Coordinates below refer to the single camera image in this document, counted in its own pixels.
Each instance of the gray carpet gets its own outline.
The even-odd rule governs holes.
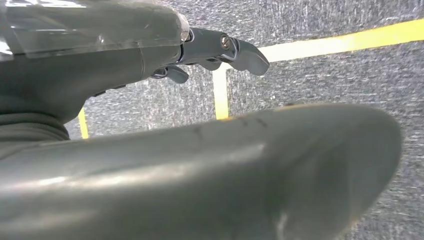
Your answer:
[[[260,47],[424,18],[422,0],[184,0],[171,4],[187,16],[192,26],[225,31]],[[374,209],[346,239],[422,240],[423,58],[424,42],[413,42],[276,62],[263,78],[229,70],[230,114],[289,102],[362,103],[389,111],[403,127],[401,168]],[[211,73],[199,67],[187,69],[190,80],[186,84],[150,79],[91,98],[85,106],[90,136],[213,119]],[[80,138],[77,120],[66,126],[72,138]]]

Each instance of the robotic finger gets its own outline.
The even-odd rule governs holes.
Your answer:
[[[176,83],[185,83],[189,76],[177,65],[200,65],[215,71],[222,63],[257,76],[265,74],[270,67],[267,58],[253,44],[224,32],[192,27],[189,37],[181,45],[179,60],[159,68],[151,77],[169,77]]]

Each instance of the transparent plastic cover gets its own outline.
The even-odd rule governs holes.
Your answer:
[[[187,19],[156,0],[0,0],[0,14],[29,58],[176,46]],[[0,30],[0,61],[12,57]]]
[[[0,62],[1,61],[9,61],[13,59],[13,54],[11,49],[9,48],[8,43],[0,32]]]

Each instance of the gray plastic body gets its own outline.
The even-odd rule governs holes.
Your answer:
[[[88,98],[175,63],[188,25],[149,2],[0,0],[0,113],[66,123]]]
[[[14,145],[2,240],[328,240],[385,189],[401,133],[380,110],[339,104]]]

